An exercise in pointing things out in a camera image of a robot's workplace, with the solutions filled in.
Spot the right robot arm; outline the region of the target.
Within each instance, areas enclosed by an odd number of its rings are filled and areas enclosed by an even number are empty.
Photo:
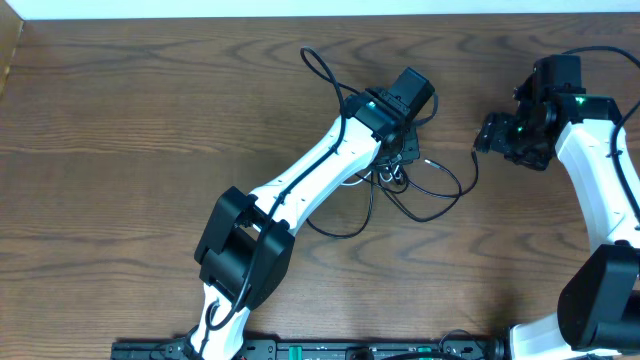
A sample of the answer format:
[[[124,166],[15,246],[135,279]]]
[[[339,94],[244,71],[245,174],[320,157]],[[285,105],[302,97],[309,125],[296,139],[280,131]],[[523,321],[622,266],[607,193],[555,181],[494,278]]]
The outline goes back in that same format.
[[[639,178],[626,148],[627,120],[611,97],[582,85],[577,50],[537,60],[514,90],[515,114],[491,113],[478,152],[545,170],[558,159],[574,186],[590,256],[554,313],[513,326],[490,359],[597,359],[639,351]]]

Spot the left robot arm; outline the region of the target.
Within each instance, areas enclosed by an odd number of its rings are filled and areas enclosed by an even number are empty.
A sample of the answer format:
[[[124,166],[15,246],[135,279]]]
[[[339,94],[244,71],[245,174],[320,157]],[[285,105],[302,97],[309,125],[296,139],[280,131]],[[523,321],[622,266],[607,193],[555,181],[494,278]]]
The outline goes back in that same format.
[[[367,89],[343,101],[342,113],[305,155],[270,182],[216,201],[194,259],[205,302],[188,341],[197,359],[231,359],[249,314],[284,278],[295,236],[341,184],[365,169],[389,170],[419,156],[414,119],[432,97]]]

